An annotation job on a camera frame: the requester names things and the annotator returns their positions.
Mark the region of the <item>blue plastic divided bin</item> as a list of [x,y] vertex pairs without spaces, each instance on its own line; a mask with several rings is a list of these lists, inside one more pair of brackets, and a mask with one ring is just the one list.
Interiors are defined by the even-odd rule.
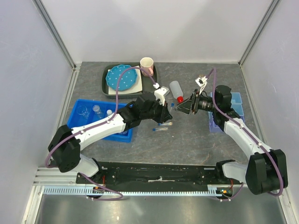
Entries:
[[[84,120],[81,119],[78,115],[77,115],[77,108],[79,105],[85,105],[87,107],[90,108],[90,115],[88,120]],[[99,121],[100,119],[97,118],[97,116],[95,116],[94,112],[93,112],[93,106],[94,105],[99,105],[101,108],[101,111],[103,112],[104,118],[106,118],[106,112],[107,110],[112,110],[112,112],[115,111],[116,108],[116,103],[115,102],[107,102],[107,101],[94,101],[94,100],[87,100],[87,99],[78,99],[75,103],[75,105],[73,106],[73,109],[71,111],[71,114],[69,116],[69,119],[67,121],[67,126],[69,128],[73,128],[73,127],[78,127],[78,126],[84,126],[84,125],[88,125],[90,123]],[[128,130],[128,134],[127,135],[118,135],[117,133],[109,135],[107,137],[104,138],[104,140],[111,140],[111,141],[117,141],[117,142],[126,142],[126,143],[130,143],[132,140],[132,129]]]

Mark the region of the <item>blue safety goggles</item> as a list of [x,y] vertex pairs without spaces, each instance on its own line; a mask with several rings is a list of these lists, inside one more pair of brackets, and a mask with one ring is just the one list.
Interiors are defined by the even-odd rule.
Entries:
[[127,134],[128,134],[128,131],[124,131],[124,132],[118,133],[118,135],[121,135],[121,136],[127,135]]

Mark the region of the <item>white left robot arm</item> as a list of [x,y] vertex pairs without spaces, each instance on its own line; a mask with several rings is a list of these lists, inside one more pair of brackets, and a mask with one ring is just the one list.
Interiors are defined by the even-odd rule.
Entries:
[[82,150],[109,135],[135,128],[148,119],[157,123],[172,119],[163,88],[143,93],[99,121],[74,128],[59,127],[48,146],[45,166],[50,168],[50,159],[53,159],[54,166],[61,173],[76,171],[83,173],[91,183],[99,183],[103,177],[100,166],[94,159],[82,155]]

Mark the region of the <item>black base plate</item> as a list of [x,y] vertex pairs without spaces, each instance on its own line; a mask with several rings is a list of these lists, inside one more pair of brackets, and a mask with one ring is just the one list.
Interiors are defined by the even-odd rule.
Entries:
[[195,190],[240,182],[219,174],[215,166],[100,162],[91,180],[112,190]]

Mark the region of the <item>glass stoppered bottle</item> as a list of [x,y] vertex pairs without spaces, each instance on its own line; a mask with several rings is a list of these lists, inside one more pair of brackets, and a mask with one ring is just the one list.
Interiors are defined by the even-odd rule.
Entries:
[[99,119],[104,118],[103,112],[101,111],[101,108],[99,105],[93,106],[93,112],[94,112],[95,116],[97,116],[97,118],[99,118]]

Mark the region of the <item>small glass beaker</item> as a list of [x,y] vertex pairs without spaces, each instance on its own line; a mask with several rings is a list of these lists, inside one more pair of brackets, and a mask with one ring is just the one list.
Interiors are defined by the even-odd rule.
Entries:
[[76,112],[81,119],[88,120],[90,115],[90,108],[85,105],[79,105]]

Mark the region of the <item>white square plate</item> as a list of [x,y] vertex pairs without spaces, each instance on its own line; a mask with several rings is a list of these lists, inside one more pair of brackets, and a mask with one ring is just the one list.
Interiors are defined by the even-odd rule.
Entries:
[[[108,95],[116,94],[116,85],[121,73],[129,68],[130,65],[120,64],[108,70],[106,75],[106,84],[108,86]],[[119,95],[135,94],[142,91],[142,78],[139,69],[127,71],[121,78],[119,84]]]

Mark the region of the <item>white plastic wash bottle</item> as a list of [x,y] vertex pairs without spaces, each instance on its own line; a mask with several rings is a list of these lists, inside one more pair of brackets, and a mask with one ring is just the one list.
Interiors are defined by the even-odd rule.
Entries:
[[178,103],[182,103],[184,101],[184,94],[178,81],[172,81],[170,83],[170,90],[173,97],[177,100]]

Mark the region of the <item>light blue drawer organizer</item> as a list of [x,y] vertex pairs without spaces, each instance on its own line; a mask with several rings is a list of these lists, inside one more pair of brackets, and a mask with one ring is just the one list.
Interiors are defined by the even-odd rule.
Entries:
[[[232,92],[231,107],[240,115],[243,122],[245,122],[244,112],[242,107],[242,98],[239,92]],[[209,116],[209,130],[211,133],[221,133],[222,130],[215,124],[212,112],[208,112]]]

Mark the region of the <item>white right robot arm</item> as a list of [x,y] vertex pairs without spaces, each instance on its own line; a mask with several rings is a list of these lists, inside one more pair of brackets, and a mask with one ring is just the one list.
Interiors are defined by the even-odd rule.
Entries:
[[235,179],[245,183],[254,195],[262,193],[281,195],[288,186],[286,155],[281,149],[272,149],[252,131],[231,104],[231,89],[218,85],[212,96],[194,90],[192,95],[176,106],[176,111],[196,114],[199,110],[212,114],[214,123],[230,136],[248,158],[242,165],[235,160],[221,161],[216,164],[214,178],[218,183]]

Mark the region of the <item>glass alcohol lamp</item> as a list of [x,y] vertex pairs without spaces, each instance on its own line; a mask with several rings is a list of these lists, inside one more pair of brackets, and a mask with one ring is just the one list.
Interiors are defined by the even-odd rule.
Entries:
[[106,112],[106,116],[107,117],[110,116],[110,115],[112,115],[112,114],[113,114],[112,110],[107,110],[107,112]]

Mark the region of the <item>blue polka dot plate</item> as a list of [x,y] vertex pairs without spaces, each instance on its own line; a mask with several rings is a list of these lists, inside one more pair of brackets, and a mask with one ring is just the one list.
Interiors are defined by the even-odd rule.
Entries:
[[106,75],[106,83],[113,90],[125,91],[130,89],[137,81],[138,74],[136,69],[131,69],[130,65],[119,64],[111,68]]

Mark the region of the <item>pink ceramic mug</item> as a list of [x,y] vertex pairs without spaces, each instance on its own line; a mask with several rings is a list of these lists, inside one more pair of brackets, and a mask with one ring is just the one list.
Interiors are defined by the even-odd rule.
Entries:
[[145,77],[152,77],[154,74],[154,61],[150,57],[144,57],[140,60],[140,67],[142,68],[142,74]]

